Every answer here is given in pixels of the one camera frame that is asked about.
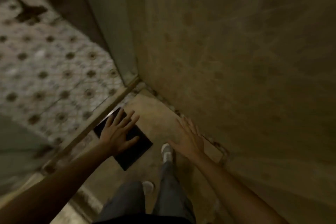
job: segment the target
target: beige wall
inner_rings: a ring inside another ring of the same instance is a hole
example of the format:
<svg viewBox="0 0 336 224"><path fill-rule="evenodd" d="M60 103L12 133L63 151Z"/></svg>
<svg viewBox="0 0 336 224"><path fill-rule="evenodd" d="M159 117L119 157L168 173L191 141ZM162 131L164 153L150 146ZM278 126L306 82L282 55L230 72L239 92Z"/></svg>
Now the beige wall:
<svg viewBox="0 0 336 224"><path fill-rule="evenodd" d="M336 161L336 0L127 0L140 77L245 156Z"/></svg>

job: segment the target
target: tiled floor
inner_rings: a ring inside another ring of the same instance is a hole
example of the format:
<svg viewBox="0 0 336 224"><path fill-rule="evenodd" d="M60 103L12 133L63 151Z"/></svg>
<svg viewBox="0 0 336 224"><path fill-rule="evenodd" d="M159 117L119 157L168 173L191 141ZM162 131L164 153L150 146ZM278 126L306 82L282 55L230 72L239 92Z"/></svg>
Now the tiled floor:
<svg viewBox="0 0 336 224"><path fill-rule="evenodd" d="M14 0L0 0L0 112L51 143L64 140L122 85L109 54L51 9L18 23Z"/></svg>

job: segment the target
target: left hand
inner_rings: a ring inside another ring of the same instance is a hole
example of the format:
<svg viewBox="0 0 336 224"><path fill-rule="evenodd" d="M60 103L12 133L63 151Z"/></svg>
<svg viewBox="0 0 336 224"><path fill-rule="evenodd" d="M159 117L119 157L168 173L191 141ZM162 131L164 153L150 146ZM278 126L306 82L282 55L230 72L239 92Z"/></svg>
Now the left hand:
<svg viewBox="0 0 336 224"><path fill-rule="evenodd" d="M99 144L107 150L109 157L117 156L124 150L132 147L139 140L139 137L136 136L133 139L126 141L126 134L136 124L140 116L136 115L134 119L131 120L131 117L134 114L134 111L131 111L122 121L120 121L123 112L124 109L121 108L114 120L113 115L110 115L100 135Z"/></svg>

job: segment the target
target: leg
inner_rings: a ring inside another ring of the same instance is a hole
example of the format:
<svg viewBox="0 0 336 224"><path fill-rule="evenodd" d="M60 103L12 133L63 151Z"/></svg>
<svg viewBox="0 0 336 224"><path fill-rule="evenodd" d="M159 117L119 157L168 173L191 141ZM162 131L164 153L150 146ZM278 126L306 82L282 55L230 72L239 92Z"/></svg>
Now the leg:
<svg viewBox="0 0 336 224"><path fill-rule="evenodd" d="M95 222L137 213L145 213L144 190L141 182L127 182L121 185L114 197L104 205Z"/></svg>
<svg viewBox="0 0 336 224"><path fill-rule="evenodd" d="M183 217L196 224L193 205L182 189L174 169L170 160L162 165L160 191L152 214Z"/></svg>

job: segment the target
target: right hand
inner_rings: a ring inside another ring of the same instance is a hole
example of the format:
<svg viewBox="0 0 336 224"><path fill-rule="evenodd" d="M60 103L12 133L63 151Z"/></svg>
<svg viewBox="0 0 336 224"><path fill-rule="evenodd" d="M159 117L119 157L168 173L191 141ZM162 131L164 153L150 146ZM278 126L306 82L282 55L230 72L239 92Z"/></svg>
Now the right hand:
<svg viewBox="0 0 336 224"><path fill-rule="evenodd" d="M201 135L197 126L191 121L183 117L181 121L176 119L179 129L182 132L182 137L179 143L171 140L168 141L171 147L178 153L187 157L191 162L196 161L204 154L204 137Z"/></svg>

